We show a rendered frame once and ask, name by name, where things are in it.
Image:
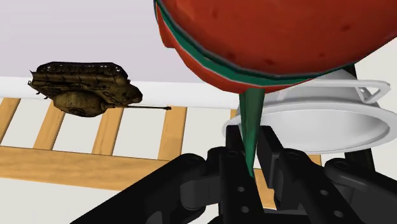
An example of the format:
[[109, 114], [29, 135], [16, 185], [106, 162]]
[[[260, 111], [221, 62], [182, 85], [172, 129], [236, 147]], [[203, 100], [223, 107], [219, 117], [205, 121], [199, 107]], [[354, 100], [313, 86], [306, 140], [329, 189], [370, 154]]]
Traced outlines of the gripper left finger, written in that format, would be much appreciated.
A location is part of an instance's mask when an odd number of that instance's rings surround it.
[[189, 224], [211, 204], [220, 207], [213, 224], [243, 224], [263, 213], [236, 125], [207, 158], [182, 154], [70, 224]]

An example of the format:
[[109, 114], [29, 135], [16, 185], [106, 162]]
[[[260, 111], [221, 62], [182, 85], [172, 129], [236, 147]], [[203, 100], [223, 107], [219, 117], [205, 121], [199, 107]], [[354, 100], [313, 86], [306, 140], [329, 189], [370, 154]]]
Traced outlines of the wooden slatted frame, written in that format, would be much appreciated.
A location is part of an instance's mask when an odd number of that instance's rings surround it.
[[223, 144], [236, 110], [175, 107], [67, 115], [49, 101], [0, 98], [0, 179], [123, 190], [182, 153]]

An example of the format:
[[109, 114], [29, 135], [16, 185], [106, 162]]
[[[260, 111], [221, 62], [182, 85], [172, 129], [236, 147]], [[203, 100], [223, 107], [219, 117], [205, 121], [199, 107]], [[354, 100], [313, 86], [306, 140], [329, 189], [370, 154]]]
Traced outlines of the olive brown toy tank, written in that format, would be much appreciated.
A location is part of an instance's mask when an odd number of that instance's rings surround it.
[[143, 94], [112, 62], [49, 62], [27, 84], [70, 115], [95, 117], [113, 108], [139, 108]]

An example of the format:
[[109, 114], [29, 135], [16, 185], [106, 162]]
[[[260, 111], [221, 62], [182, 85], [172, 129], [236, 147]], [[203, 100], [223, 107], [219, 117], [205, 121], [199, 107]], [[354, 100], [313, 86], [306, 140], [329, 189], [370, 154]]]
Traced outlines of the red strawberry toy green leaves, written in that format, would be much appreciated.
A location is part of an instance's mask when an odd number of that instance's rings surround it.
[[397, 0], [153, 0], [163, 44], [239, 95], [253, 170], [266, 93], [352, 66], [397, 38]]

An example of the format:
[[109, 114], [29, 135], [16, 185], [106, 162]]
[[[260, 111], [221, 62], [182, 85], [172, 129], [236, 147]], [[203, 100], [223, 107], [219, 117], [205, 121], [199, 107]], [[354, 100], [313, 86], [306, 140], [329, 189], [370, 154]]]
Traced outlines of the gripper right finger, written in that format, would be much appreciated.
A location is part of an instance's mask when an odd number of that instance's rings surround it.
[[397, 180], [344, 158], [317, 165], [284, 148], [269, 126], [257, 155], [278, 210], [303, 210], [310, 224], [397, 224]]

